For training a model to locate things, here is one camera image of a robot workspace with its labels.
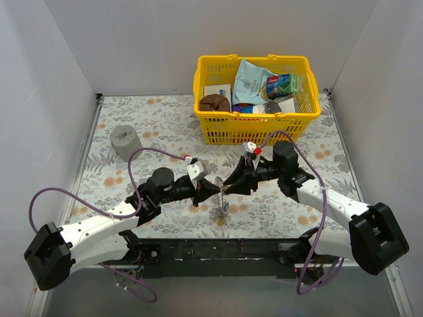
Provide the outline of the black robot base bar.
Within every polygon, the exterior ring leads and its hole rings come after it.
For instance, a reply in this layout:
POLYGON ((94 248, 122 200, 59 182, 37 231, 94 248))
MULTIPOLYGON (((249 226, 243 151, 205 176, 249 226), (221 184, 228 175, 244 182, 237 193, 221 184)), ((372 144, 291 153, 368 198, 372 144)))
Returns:
POLYGON ((129 238, 121 260, 146 279, 164 277, 277 277, 295 279, 310 247, 298 238, 129 238))

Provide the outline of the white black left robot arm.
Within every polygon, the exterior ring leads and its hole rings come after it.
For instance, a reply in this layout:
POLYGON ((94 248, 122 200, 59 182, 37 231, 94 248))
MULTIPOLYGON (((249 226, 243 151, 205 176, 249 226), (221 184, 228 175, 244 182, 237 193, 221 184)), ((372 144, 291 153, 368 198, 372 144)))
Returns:
POLYGON ((101 262, 122 260, 134 264, 140 247, 122 236, 161 214, 164 203, 191 199, 197 206, 221 190, 190 164, 179 179, 169 168, 158 168, 134 194, 102 215, 57 227, 40 227, 24 259, 41 291, 63 283, 75 271, 101 262))

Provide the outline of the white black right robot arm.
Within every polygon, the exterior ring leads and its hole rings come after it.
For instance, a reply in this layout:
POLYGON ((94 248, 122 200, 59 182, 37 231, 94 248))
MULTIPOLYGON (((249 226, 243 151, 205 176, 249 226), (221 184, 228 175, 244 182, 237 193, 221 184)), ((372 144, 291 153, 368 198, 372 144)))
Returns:
POLYGON ((250 195, 260 182, 276 180, 286 197, 320 211, 344 228, 342 232, 311 229, 287 247, 283 256, 310 263, 321 256, 345 258, 377 275, 408 253, 409 244, 389 206, 368 205, 324 189, 299 166, 298 154, 288 141, 273 145, 272 160, 262 158, 261 152, 252 142, 242 144, 239 163, 224 182, 225 194, 250 195))

